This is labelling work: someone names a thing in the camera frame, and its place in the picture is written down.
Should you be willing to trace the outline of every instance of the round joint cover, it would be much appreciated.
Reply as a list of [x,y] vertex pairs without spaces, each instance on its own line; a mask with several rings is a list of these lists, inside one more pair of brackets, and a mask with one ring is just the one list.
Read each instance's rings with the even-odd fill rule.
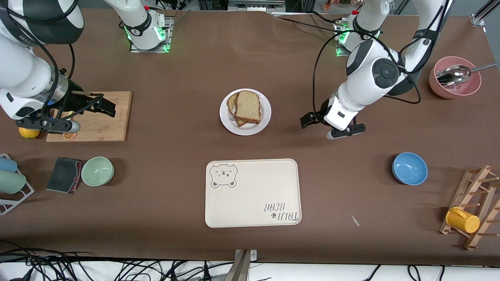
[[375,79],[375,84],[382,89],[394,86],[400,76],[396,64],[387,58],[377,59],[371,71]]

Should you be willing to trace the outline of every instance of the green cup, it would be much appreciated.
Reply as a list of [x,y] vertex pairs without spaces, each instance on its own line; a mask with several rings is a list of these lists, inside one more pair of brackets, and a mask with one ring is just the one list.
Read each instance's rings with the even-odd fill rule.
[[0,170],[0,192],[15,194],[23,189],[26,177],[20,173]]

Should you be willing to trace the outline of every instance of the brown tabletop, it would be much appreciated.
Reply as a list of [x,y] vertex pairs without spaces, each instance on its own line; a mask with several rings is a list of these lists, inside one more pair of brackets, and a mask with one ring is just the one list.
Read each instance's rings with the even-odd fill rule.
[[[470,252],[461,249],[459,234],[438,233],[464,169],[500,164],[499,72],[481,72],[481,89],[456,100],[431,93],[427,79],[445,56],[477,66],[494,61],[483,28],[468,17],[446,23],[422,71],[422,103],[382,98],[358,115],[366,132],[328,140],[326,126],[301,129],[299,122],[312,109],[313,66],[328,31],[264,12],[190,12],[175,26],[170,53],[137,54],[128,52],[113,10],[83,9],[83,15],[72,79],[87,91],[133,92],[126,140],[23,139],[0,114],[0,152],[19,163],[36,189],[0,217],[2,239],[106,257],[231,260],[234,249],[257,249],[266,262],[500,264],[498,238],[485,237]],[[309,15],[293,18],[329,27]],[[417,25],[416,16],[389,16],[380,38],[399,50]],[[67,46],[49,49],[60,68],[70,68]],[[345,81],[345,64],[333,46],[325,50],[318,105]],[[271,121],[256,135],[234,135],[219,119],[222,99],[240,88],[256,89],[271,103]],[[415,90],[403,97],[417,98]],[[428,179],[419,186],[392,176],[392,160],[407,151],[427,162]],[[45,191],[59,156],[107,157],[114,178],[102,187],[81,183],[74,195]],[[298,225],[205,224],[210,161],[280,158],[298,163]]]

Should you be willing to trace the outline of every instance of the gray floor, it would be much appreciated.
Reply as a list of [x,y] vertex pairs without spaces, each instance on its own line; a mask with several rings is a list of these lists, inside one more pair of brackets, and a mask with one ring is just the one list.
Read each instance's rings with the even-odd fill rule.
[[[470,16],[477,12],[488,0],[455,0],[451,10],[453,16]],[[102,0],[80,0],[78,5],[82,8],[110,8]],[[406,6],[403,15],[416,15],[412,2]],[[496,9],[485,20],[486,36],[495,60],[500,62],[500,8]]]

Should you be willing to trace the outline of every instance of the yellow mug handle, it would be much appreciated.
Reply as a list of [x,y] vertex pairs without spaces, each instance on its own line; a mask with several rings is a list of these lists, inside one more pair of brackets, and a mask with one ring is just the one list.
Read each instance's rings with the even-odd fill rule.
[[462,218],[464,218],[464,219],[467,217],[466,213],[464,213],[461,209],[458,209],[458,208],[453,208],[453,209],[451,209],[450,211],[452,211],[453,213],[455,213],[455,214],[457,214],[457,215],[461,216],[461,217],[462,217]]

